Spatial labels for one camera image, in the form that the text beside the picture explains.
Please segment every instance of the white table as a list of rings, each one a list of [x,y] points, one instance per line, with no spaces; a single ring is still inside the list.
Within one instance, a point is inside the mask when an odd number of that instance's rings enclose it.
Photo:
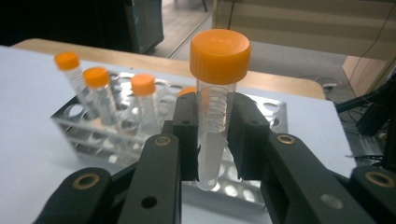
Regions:
[[[88,68],[101,63],[83,62]],[[101,64],[109,70],[139,72]],[[194,84],[188,77],[156,77]],[[325,166],[349,176],[356,164],[331,102],[279,92],[239,88],[287,102],[289,133],[300,137]],[[73,97],[53,55],[0,47],[0,223],[31,223],[59,184],[84,167],[120,167],[77,157],[50,116]],[[265,210],[226,203],[183,189],[183,223],[270,223]]]

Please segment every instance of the test tube rack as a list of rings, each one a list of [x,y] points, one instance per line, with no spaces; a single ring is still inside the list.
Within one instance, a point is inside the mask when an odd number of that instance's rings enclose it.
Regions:
[[[61,129],[67,141],[79,156],[96,158],[122,167],[139,160],[148,136],[138,133],[138,105],[131,90],[134,74],[110,72],[110,87],[120,117],[120,128],[108,129],[98,119],[89,119],[76,97],[67,102],[51,118]],[[156,101],[160,120],[173,119],[177,95],[183,84],[156,79]],[[274,99],[250,96],[271,124],[275,133],[287,132],[286,103]],[[194,182],[185,185],[196,188]],[[264,206],[259,181],[241,181],[237,178],[233,156],[224,149],[218,184],[212,191],[238,200]]]

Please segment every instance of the cable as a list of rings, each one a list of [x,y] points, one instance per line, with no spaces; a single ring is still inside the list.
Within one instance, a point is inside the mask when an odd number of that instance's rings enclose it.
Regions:
[[[353,77],[355,76],[356,68],[358,67],[359,63],[361,62],[361,59],[362,59],[362,58],[374,47],[374,45],[375,45],[376,42],[378,41],[379,37],[381,36],[382,32],[384,31],[385,25],[388,23],[388,20],[389,20],[389,18],[390,18],[390,15],[392,14],[393,9],[395,8],[395,6],[396,6],[396,4],[393,4],[392,9],[390,10],[388,16],[385,18],[385,21],[383,22],[383,24],[382,24],[382,26],[381,26],[381,28],[380,28],[378,34],[376,35],[373,44],[372,44],[366,51],[364,51],[363,54],[359,57],[358,61],[356,62],[355,67],[354,67],[353,70],[352,70],[352,75],[351,75],[351,77],[350,77],[350,79],[349,79],[348,84],[346,84],[341,90],[343,90],[343,89],[346,88],[347,86],[350,86],[350,85],[351,85],[352,79],[353,79]]]
[[[388,69],[393,65],[393,63],[394,63],[395,61],[396,61],[396,57],[393,58],[393,61],[390,63],[390,65],[388,66],[388,68],[387,68],[385,71],[388,71]],[[392,74],[394,74],[395,72],[396,72],[396,67],[393,69]],[[382,108],[385,108],[385,109],[388,110],[388,108],[387,108],[386,106],[384,106],[384,105],[378,105],[378,104],[376,104],[376,103],[374,103],[374,102],[370,102],[369,100],[367,100],[366,98],[364,98],[364,95],[361,96],[361,99],[363,99],[365,102],[367,102],[367,104],[372,104],[372,105],[374,105],[374,106],[382,107]]]
[[[230,19],[228,20],[227,30],[230,30],[231,27],[231,18],[233,17],[233,7],[235,6],[236,0],[233,0],[233,4],[231,5]]]
[[[350,114],[350,110],[347,111],[347,114],[349,115],[349,117],[350,117],[355,123],[358,123],[358,121],[357,121],[355,118],[353,118],[353,116]]]

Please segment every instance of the black cable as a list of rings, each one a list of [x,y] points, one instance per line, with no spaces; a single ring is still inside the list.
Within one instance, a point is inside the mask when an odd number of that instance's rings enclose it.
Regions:
[[[230,30],[231,27],[231,18],[233,17],[233,7],[235,6],[236,0],[233,0],[233,4],[231,5],[231,13],[230,13],[230,19],[228,20],[228,27],[227,30]]]
[[[355,119],[355,118],[353,118],[353,116],[350,114],[350,110],[347,111],[347,114],[349,115],[349,117],[350,117],[353,121],[355,121],[355,123],[358,123],[358,120]]]
[[[363,58],[363,57],[374,47],[374,45],[375,45],[376,42],[378,41],[379,37],[380,37],[381,34],[382,34],[382,31],[383,31],[384,28],[385,28],[385,25],[388,23],[388,20],[389,20],[389,18],[390,18],[390,15],[392,14],[393,9],[395,8],[395,6],[396,6],[396,4],[393,4],[392,9],[390,10],[388,16],[385,18],[385,21],[384,21],[384,23],[382,24],[381,29],[379,30],[378,34],[376,35],[373,44],[372,44],[366,51],[364,51],[363,54],[359,57],[358,61],[356,62],[355,67],[354,67],[353,70],[352,70],[352,75],[351,75],[351,77],[350,77],[350,79],[349,79],[348,84],[346,84],[341,90],[343,90],[343,89],[344,89],[345,87],[347,87],[347,86],[350,86],[350,83],[351,83],[351,81],[352,81],[352,78],[354,77],[354,74],[355,74],[355,70],[356,70],[356,68],[358,67],[358,64],[360,63],[361,58]]]

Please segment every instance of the black cabinet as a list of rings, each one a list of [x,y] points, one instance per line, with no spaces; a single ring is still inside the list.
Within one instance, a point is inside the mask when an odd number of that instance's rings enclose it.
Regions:
[[[0,8],[0,45],[43,38],[147,53],[163,41],[161,0],[9,2]]]

